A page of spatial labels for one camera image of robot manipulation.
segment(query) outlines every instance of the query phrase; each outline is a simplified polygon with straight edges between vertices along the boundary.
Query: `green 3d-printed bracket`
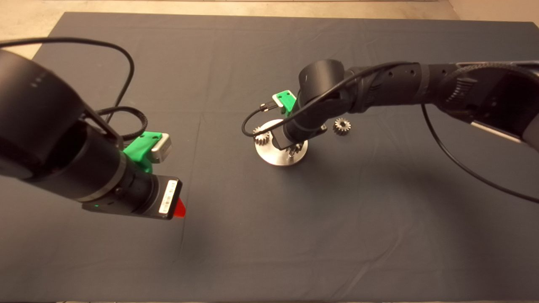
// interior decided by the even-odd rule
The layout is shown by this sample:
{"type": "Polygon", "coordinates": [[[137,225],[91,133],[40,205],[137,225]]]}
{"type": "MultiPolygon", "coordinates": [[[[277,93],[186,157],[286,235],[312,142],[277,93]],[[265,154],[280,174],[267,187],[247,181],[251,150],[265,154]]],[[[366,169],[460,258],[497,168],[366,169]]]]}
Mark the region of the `green 3d-printed bracket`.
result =
{"type": "Polygon", "coordinates": [[[131,144],[123,150],[123,153],[133,160],[133,162],[135,162],[142,170],[151,173],[153,168],[148,153],[150,153],[152,147],[159,142],[162,136],[162,133],[144,132],[131,142],[131,144]]]}
{"type": "Polygon", "coordinates": [[[292,94],[291,91],[286,90],[286,91],[277,93],[273,95],[273,100],[277,104],[279,103],[282,104],[281,114],[284,114],[286,117],[290,116],[290,113],[292,112],[292,108],[294,107],[294,104],[296,103],[296,97],[294,96],[294,94],[292,94]]]}

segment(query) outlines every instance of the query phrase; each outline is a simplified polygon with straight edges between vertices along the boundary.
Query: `barcode label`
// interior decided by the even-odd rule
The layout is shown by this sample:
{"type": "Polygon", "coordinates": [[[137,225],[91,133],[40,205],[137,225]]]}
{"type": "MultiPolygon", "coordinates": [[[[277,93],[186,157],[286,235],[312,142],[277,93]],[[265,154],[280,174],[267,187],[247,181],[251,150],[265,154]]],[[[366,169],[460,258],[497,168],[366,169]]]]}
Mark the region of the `barcode label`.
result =
{"type": "Polygon", "coordinates": [[[160,214],[168,214],[170,204],[172,203],[172,197],[174,196],[174,191],[176,190],[176,185],[178,185],[178,181],[175,180],[170,180],[167,184],[167,188],[165,189],[165,193],[163,195],[163,200],[161,201],[161,207],[159,207],[160,214]]]}

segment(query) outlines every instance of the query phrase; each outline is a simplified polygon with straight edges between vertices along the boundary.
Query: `circular metal plate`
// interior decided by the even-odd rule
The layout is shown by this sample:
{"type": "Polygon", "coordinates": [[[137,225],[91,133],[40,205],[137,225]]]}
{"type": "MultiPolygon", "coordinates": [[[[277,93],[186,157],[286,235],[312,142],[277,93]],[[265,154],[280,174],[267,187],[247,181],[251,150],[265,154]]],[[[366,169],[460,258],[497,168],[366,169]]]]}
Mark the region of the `circular metal plate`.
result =
{"type": "MultiPolygon", "coordinates": [[[[280,121],[282,121],[282,119],[275,119],[275,120],[268,121],[264,123],[260,127],[260,129],[268,128],[272,125],[277,124],[280,121]]],[[[290,165],[294,165],[298,163],[305,156],[305,153],[307,152],[307,141],[303,143],[303,148],[301,148],[299,152],[294,154],[294,156],[290,157],[286,150],[279,150],[275,146],[273,146],[272,144],[273,135],[271,133],[269,135],[270,135],[269,142],[267,144],[264,144],[264,145],[258,145],[256,143],[254,144],[254,146],[257,149],[258,155],[260,155],[260,157],[264,159],[264,161],[268,162],[269,164],[276,165],[276,166],[290,166],[290,165]]]]}

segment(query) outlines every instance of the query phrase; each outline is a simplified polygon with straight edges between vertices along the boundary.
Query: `dark gray tablecloth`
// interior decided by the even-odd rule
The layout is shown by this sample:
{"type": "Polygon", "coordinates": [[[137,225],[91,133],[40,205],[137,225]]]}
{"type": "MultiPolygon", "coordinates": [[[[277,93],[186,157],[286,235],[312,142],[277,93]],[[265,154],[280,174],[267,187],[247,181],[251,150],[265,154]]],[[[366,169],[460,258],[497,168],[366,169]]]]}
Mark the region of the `dark gray tablecloth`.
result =
{"type": "MultiPolygon", "coordinates": [[[[419,107],[348,116],[350,135],[311,140],[290,168],[265,163],[239,130],[273,93],[296,92],[311,61],[534,60],[534,24],[67,13],[51,35],[134,56],[123,104],[171,134],[155,171],[184,182],[187,217],[90,213],[0,178],[0,301],[539,299],[539,205],[456,167],[419,107]]],[[[112,104],[127,72],[92,46],[47,45],[35,59],[94,108],[112,104]]],[[[536,152],[430,110],[465,163],[539,196],[536,152]]]]}

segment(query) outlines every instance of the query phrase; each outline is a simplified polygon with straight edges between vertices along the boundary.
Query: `cable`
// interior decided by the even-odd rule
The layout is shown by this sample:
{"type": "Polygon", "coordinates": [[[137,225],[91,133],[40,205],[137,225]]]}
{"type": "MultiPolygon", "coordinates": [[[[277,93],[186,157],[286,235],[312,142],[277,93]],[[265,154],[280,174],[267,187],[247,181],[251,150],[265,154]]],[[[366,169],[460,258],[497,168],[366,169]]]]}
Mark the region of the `cable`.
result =
{"type": "Polygon", "coordinates": [[[410,64],[411,62],[406,62],[406,61],[395,61],[395,62],[389,62],[389,63],[384,63],[384,64],[380,64],[380,65],[376,65],[376,66],[372,66],[372,67],[369,67],[369,68],[366,68],[360,72],[358,72],[357,74],[353,74],[351,76],[349,76],[348,78],[346,79],[343,79],[341,80],[339,83],[335,84],[335,86],[333,86],[332,88],[328,89],[327,91],[325,91],[323,94],[319,95],[318,97],[314,98],[313,101],[307,103],[305,106],[303,106],[302,108],[300,108],[297,112],[295,112],[293,115],[285,118],[284,120],[280,121],[279,123],[276,123],[274,124],[273,126],[270,126],[266,129],[263,129],[257,133],[253,133],[253,132],[248,132],[245,130],[245,125],[247,124],[247,122],[249,121],[250,118],[252,118],[254,115],[256,115],[258,112],[263,112],[263,111],[266,111],[268,110],[269,108],[267,107],[264,107],[264,106],[261,106],[259,109],[257,109],[256,111],[252,112],[251,114],[249,114],[247,116],[247,118],[245,118],[245,120],[243,121],[243,123],[241,124],[241,132],[248,136],[248,137],[255,137],[255,136],[258,136],[258,135],[261,135],[263,133],[267,133],[269,132],[270,130],[274,130],[292,120],[294,120],[299,114],[303,113],[304,111],[306,111],[309,107],[317,104],[318,102],[320,102],[321,100],[327,98],[329,95],[335,93],[336,91],[338,91],[339,89],[341,89],[342,87],[344,87],[346,84],[348,84],[348,82],[351,82],[359,77],[363,77],[365,75],[368,75],[370,73],[373,73],[373,72],[376,72],[378,70],[382,70],[382,69],[385,69],[385,68],[391,68],[391,67],[395,67],[397,65],[402,65],[402,64],[410,64]]]}
{"type": "Polygon", "coordinates": [[[438,137],[438,134],[434,130],[434,127],[431,124],[431,120],[429,119],[429,114],[427,112],[427,108],[425,107],[425,104],[421,104],[421,111],[423,112],[423,117],[425,118],[425,122],[427,123],[427,127],[429,128],[429,130],[430,130],[430,132],[432,134],[432,137],[434,138],[434,140],[436,141],[438,146],[442,149],[444,154],[447,157],[449,157],[449,159],[451,159],[451,161],[453,161],[453,163],[455,163],[458,167],[460,167],[465,172],[470,174],[472,177],[476,178],[477,180],[483,182],[484,184],[486,184],[488,186],[491,186],[491,187],[493,187],[493,188],[495,188],[497,190],[501,190],[501,191],[505,192],[506,194],[510,194],[512,196],[515,196],[515,197],[518,197],[518,198],[521,198],[521,199],[528,200],[530,202],[534,202],[534,203],[539,204],[539,199],[538,198],[530,197],[530,196],[521,194],[519,192],[512,191],[510,189],[502,187],[502,186],[500,186],[500,185],[498,185],[498,184],[496,184],[496,183],[494,183],[494,182],[492,182],[490,180],[487,180],[487,179],[483,178],[482,176],[478,175],[476,172],[474,172],[473,170],[468,168],[466,165],[464,165],[462,162],[460,162],[457,158],[455,158],[455,156],[453,156],[453,154],[451,154],[451,152],[447,149],[447,147],[445,147],[445,145],[440,140],[440,137],[438,137]]]}
{"type": "Polygon", "coordinates": [[[113,114],[115,112],[127,112],[127,113],[135,115],[140,120],[140,122],[142,123],[142,126],[136,132],[132,132],[132,133],[129,133],[127,135],[123,135],[122,139],[124,141],[129,141],[129,140],[133,140],[133,139],[137,138],[138,136],[142,135],[142,133],[144,133],[144,131],[146,130],[146,127],[148,127],[148,118],[146,118],[146,116],[140,110],[138,110],[138,109],[136,109],[134,107],[114,106],[114,107],[108,107],[108,108],[100,109],[100,110],[95,111],[95,112],[96,112],[96,114],[98,114],[100,116],[107,115],[107,114],[113,114]]]}
{"type": "MultiPolygon", "coordinates": [[[[19,40],[10,40],[10,41],[2,41],[0,42],[0,49],[4,47],[10,47],[10,46],[20,46],[20,45],[28,45],[28,44],[38,44],[38,43],[77,43],[77,44],[88,44],[88,45],[95,45],[95,46],[102,46],[102,47],[108,47],[111,49],[115,49],[119,52],[121,52],[129,62],[129,73],[127,74],[127,78],[125,83],[123,84],[122,90],[118,94],[118,97],[116,98],[116,102],[114,103],[114,107],[118,106],[120,102],[122,101],[123,95],[125,95],[127,88],[129,87],[129,84],[131,83],[131,80],[133,78],[133,74],[135,73],[135,62],[133,61],[133,58],[131,55],[122,47],[109,43],[109,42],[103,42],[98,40],[92,40],[92,39],[85,39],[85,38],[73,38],[73,37],[43,37],[43,38],[28,38],[28,39],[19,39],[19,40]]],[[[112,119],[112,114],[105,119],[107,123],[110,122],[112,119]]]]}

